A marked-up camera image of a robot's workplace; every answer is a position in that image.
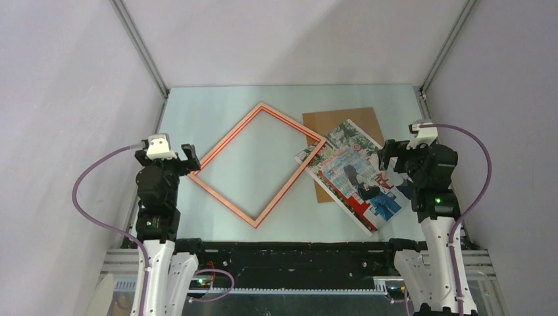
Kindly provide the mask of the colourful printed photo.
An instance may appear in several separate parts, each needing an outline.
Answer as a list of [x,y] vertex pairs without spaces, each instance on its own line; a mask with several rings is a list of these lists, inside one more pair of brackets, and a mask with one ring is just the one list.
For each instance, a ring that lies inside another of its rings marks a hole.
[[368,236],[411,206],[410,182],[393,171],[380,171],[381,145],[346,120],[326,136],[315,156],[316,145],[295,156],[308,160],[306,172]]

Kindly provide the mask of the orange wooden picture frame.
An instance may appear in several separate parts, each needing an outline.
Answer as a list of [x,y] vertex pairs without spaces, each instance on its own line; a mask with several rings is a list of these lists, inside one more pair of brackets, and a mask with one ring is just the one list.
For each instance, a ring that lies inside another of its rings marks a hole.
[[309,163],[312,159],[319,153],[319,151],[323,148],[326,144],[326,138],[321,136],[317,132],[307,128],[305,125],[297,122],[296,120],[292,119],[291,117],[281,113],[280,111],[276,110],[275,108],[267,105],[264,102],[258,103],[248,114],[246,114],[238,123],[233,127],[201,160],[201,167],[200,169],[204,169],[209,165],[212,160],[217,157],[217,155],[261,112],[266,112],[270,116],[278,119],[279,121],[283,122],[284,124],[290,126],[291,128],[295,129],[296,131],[304,134],[306,137],[311,138],[312,140],[317,142],[314,150],[308,154],[306,160],[300,163],[299,167],[296,171],[292,174],[292,176],[288,179],[288,181],[281,187],[278,193],[271,199],[270,203],[262,210],[262,212],[258,215],[256,219],[252,219],[248,214],[242,211],[239,207],[234,205],[231,201],[228,201],[223,195],[221,195],[218,191],[212,188],[209,184],[204,182],[202,179],[198,177],[199,171],[194,171],[188,175],[190,179],[192,179],[200,188],[204,189],[208,194],[213,196],[216,200],[218,200],[221,204],[235,213],[238,217],[240,217],[243,221],[245,221],[249,226],[252,228],[258,228],[261,223],[268,217],[270,212],[277,206],[280,200],[286,195],[288,190],[293,186],[296,180],[301,176],[303,171],[308,167]]

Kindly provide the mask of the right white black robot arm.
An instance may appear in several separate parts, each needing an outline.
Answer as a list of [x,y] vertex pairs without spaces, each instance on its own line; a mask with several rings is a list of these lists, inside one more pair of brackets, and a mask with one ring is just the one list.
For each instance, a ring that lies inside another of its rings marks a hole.
[[378,152],[379,166],[386,170],[395,159],[393,171],[411,179],[411,209],[424,234],[430,266],[424,266],[416,241],[393,238],[383,267],[403,277],[404,299],[412,303],[414,315],[478,315],[461,253],[461,212],[450,188],[458,154],[445,145],[409,144],[387,140]]

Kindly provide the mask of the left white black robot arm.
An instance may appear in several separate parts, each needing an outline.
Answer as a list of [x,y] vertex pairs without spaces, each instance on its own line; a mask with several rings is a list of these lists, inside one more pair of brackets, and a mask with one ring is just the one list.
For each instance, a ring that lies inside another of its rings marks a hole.
[[181,315],[193,274],[207,268],[208,257],[192,249],[176,252],[180,222],[177,208],[180,177],[200,169],[195,148],[183,144],[186,160],[168,149],[157,158],[136,151],[142,170],[136,176],[139,210],[136,238],[140,244],[138,289],[131,315]]

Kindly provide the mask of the brown cardboard backing board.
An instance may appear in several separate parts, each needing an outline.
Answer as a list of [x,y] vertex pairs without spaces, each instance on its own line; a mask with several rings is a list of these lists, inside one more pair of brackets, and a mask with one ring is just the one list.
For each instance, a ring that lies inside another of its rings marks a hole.
[[302,117],[303,124],[306,127],[322,136],[327,135],[335,127],[350,119],[373,140],[380,145],[384,144],[384,136],[372,107],[304,113]]

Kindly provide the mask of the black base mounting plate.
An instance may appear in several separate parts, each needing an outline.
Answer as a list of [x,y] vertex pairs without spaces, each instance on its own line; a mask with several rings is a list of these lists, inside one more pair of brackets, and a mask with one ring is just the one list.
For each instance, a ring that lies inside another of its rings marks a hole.
[[397,250],[427,249],[424,241],[216,242],[179,239],[176,252],[198,258],[200,269],[230,273],[236,290],[374,290],[375,279],[396,276]]

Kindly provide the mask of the aluminium front rail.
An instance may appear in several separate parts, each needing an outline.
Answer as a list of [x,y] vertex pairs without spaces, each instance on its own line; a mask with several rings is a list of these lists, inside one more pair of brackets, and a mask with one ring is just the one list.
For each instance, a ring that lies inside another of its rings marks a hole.
[[[135,250],[111,250],[103,262],[101,279],[109,274],[124,281],[120,288],[136,285],[138,259]],[[216,268],[235,280],[234,294],[368,294],[387,292],[403,277],[380,250],[201,250],[197,270]],[[493,281],[496,273],[487,251],[466,250],[465,271],[469,281]],[[202,273],[191,282],[193,292],[229,288],[230,280],[220,273]]]

